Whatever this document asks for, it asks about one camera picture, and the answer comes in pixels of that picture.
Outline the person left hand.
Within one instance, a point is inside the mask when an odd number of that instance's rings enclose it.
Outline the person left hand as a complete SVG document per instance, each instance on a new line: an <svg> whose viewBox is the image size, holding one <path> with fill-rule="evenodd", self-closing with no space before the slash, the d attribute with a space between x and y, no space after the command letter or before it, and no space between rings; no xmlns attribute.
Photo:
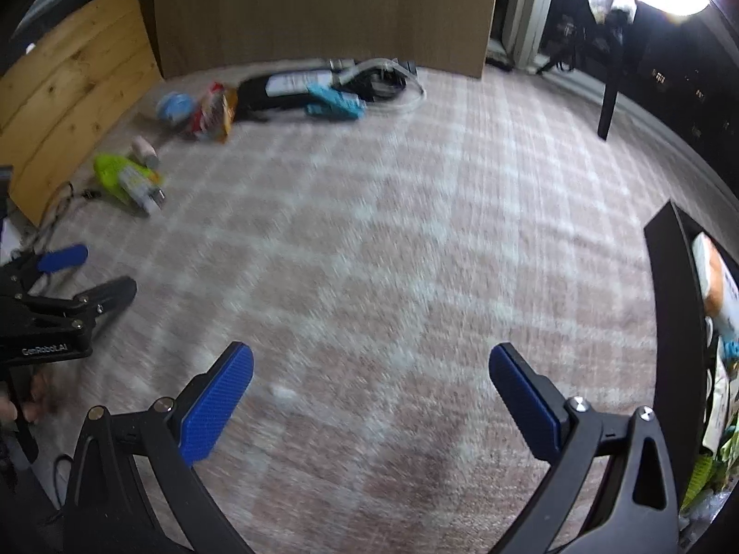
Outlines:
<svg viewBox="0 0 739 554"><path fill-rule="evenodd" d="M21 399L19 405L11 402L5 391L1 393L0 414L2 423L14 423L18 420L19 415L23 415L23 418L29 424L35 424L54 409L51 380L43 373L36 373L33 376L29 395Z"/></svg>

